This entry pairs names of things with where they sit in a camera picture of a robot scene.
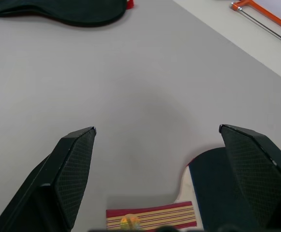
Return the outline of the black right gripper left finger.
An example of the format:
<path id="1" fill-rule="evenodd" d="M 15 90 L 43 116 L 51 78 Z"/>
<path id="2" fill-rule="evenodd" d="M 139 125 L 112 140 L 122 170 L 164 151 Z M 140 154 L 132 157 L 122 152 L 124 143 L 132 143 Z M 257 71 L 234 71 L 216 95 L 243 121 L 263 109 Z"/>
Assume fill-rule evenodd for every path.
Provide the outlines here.
<path id="1" fill-rule="evenodd" d="M 0 215 L 0 232 L 69 232 L 88 182 L 95 127 L 62 137 Z"/>

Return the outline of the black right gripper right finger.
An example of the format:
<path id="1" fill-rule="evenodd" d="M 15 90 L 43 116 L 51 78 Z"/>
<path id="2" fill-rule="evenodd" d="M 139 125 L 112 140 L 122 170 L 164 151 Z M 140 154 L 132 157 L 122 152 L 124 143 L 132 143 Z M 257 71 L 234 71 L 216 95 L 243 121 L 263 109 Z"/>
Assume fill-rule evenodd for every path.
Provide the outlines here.
<path id="1" fill-rule="evenodd" d="M 258 224 L 281 229 L 281 150 L 254 130 L 222 124 L 219 132 L 241 193 Z"/>

